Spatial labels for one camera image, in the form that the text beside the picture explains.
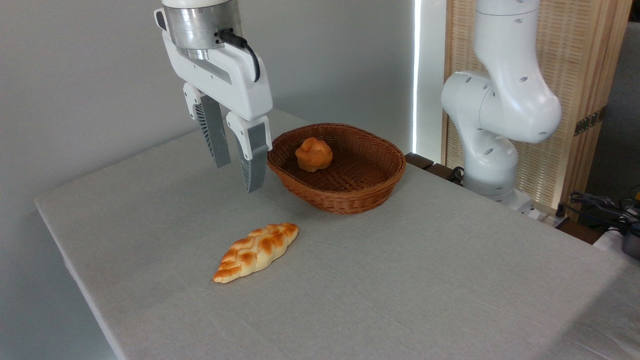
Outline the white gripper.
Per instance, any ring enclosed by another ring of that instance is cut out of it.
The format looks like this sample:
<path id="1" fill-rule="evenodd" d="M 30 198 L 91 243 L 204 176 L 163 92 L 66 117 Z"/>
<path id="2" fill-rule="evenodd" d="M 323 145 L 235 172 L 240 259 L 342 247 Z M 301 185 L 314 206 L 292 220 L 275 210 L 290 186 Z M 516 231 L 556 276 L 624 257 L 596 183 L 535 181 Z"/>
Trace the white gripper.
<path id="1" fill-rule="evenodd" d="M 235 136 L 247 192 L 257 191 L 264 184 L 273 148 L 265 115 L 274 101 L 263 60 L 258 60 L 261 74 L 255 81 L 254 59 L 246 50 L 224 45 L 208 49 L 208 59 L 193 59 L 178 51 L 169 32 L 161 33 L 176 75 L 186 82 L 183 94 L 189 114 L 198 122 L 215 166 L 231 163 L 221 103 L 231 110 L 226 122 Z"/>

